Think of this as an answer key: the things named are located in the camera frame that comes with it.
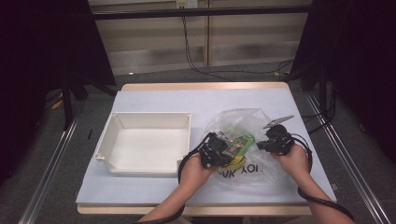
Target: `black cable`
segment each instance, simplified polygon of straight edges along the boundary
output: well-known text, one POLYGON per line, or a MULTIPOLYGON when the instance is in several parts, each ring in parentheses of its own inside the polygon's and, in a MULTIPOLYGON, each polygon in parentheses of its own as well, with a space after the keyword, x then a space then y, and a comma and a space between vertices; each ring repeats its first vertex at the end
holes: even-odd
POLYGON ((319 115, 320 115, 320 114, 313 115, 313 116, 310 116, 310 117, 303 117, 303 116, 302 116, 302 118, 308 118, 308 119, 304 120, 304 124, 306 124, 309 120, 312 120, 312 119, 316 118, 316 117, 319 116, 319 115))
POLYGON ((194 65, 193 62, 192 62, 191 54, 190 54, 190 45, 189 45, 189 39, 188 39, 188 36, 187 36, 186 18, 185 18, 185 17, 182 17, 182 20, 183 20, 183 27, 184 27, 184 40, 185 40, 185 45, 186 45, 186 48, 185 48, 185 50, 186 50, 186 57, 187 57, 187 62, 189 63, 189 67, 190 67, 193 71, 195 71, 195 72, 197 72, 197 73, 200 73, 200 74, 202 74, 202 75, 211 76, 211 77, 218 77, 218 78, 224 79, 224 80, 226 80, 226 81, 233 82, 232 80, 230 80, 230 79, 228 79, 228 78, 226 78, 226 77, 220 77, 220 76, 216 76, 216 75, 213 75, 213 74, 210 74, 210 73, 202 72, 202 71, 200 71, 198 68, 195 67, 195 65, 194 65))
POLYGON ((281 81, 281 80, 282 80, 282 73, 281 73, 280 69, 281 69, 281 68, 284 68, 285 66, 287 66, 287 65, 288 65, 289 63, 291 63, 292 61, 294 61, 294 59, 286 60, 286 61, 281 62, 281 63, 277 66, 277 72, 279 73, 279 79, 278 79, 277 81, 281 81))
POLYGON ((302 119, 310 119, 310 118, 315 118, 315 117, 317 117, 319 115, 322 115, 322 113, 317 113, 317 114, 314 114, 314 115, 301 115, 301 118, 302 119))
MULTIPOLYGON (((292 139, 294 141, 300 143, 304 147, 304 149, 306 151, 306 155, 308 157, 308 166, 309 166, 308 167, 308 171, 309 171, 309 173, 311 173, 312 164, 313 164, 312 150, 309 148, 307 142, 305 141, 305 139, 302 136, 300 136, 299 134, 296 134, 296 133, 293 133, 292 135, 299 136, 300 138, 302 138, 304 140, 304 141, 302 141, 302 140, 300 140, 298 138, 292 137, 292 139)), ((344 213, 351 220, 355 221, 355 219, 352 216, 352 214, 345 207, 343 207, 342 205, 340 205, 338 203, 334 203, 334 202, 331 202, 331 201, 327 201, 327 200, 323 200, 323 199, 320 199, 320 198, 317 198, 317 197, 313 197, 313 196, 307 195, 300 188, 297 188, 297 193, 302 198, 306 199, 307 201, 310 201, 310 202, 313 202, 313 203, 319 203, 319 204, 322 204, 322 205, 325 205, 325 206, 329 206, 329 207, 331 207, 333 209, 336 209, 336 210, 344 213)))
MULTIPOLYGON (((322 124, 320 124, 317 128, 315 128, 311 131, 308 131, 309 134, 316 132, 317 130, 328 125, 332 121, 332 119, 335 116, 335 100, 336 100, 336 92, 335 92, 334 85, 332 85, 332 96, 330 98, 330 107, 326 110, 326 112, 331 112, 331 115, 327 118, 326 121, 324 121, 322 124)), ((316 116, 321 116, 321 115, 323 115, 322 112, 316 114, 316 116)))
POLYGON ((187 62, 189 63, 189 67, 190 67, 193 71, 195 71, 195 72, 197 72, 197 73, 200 73, 200 74, 203 74, 203 75, 205 75, 205 76, 218 77, 218 78, 221 78, 221 79, 224 79, 224 80, 233 82, 233 80, 230 80, 230 79, 228 79, 228 78, 226 78, 226 77, 220 77, 220 76, 216 76, 216 75, 213 75, 213 74, 214 74, 214 73, 249 73, 249 74, 260 74, 260 75, 262 75, 262 74, 274 73, 274 72, 277 72, 277 71, 279 71, 280 69, 286 67, 290 62, 292 62, 292 61, 294 60, 294 59, 291 59, 291 60, 283 61, 283 62, 281 62, 281 63, 278 65, 278 67, 277 67, 276 70, 266 71, 266 72, 253 72, 253 71, 241 71, 241 70, 230 70, 230 71, 225 71, 225 70, 221 71, 221 70, 219 70, 219 71, 203 72, 203 71, 199 70, 197 67, 195 67, 195 65, 194 65, 193 62, 192 62, 191 53, 190 53, 189 39, 188 39, 188 35, 187 35, 187 23, 186 23, 186 18, 185 18, 185 17, 182 17, 182 20, 183 20, 183 27, 184 27, 184 39, 185 39, 185 45, 186 45, 186 47, 185 47, 186 58, 187 58, 187 62))

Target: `wooden table edge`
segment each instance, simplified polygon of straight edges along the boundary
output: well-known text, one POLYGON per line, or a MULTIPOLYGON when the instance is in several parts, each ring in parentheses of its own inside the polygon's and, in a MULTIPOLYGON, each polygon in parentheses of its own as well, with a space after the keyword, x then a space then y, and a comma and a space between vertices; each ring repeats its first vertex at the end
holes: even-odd
MULTIPOLYGON (((145 215, 154 209, 153 206, 128 206, 128 205, 90 205, 79 204, 78 212, 84 215, 145 215)), ((183 216, 187 217, 300 217, 311 216, 311 210, 306 204, 294 205, 249 205, 249 206, 186 206, 183 216)))
POLYGON ((122 91, 181 91, 286 88, 285 82, 189 82, 189 83, 130 83, 122 91))

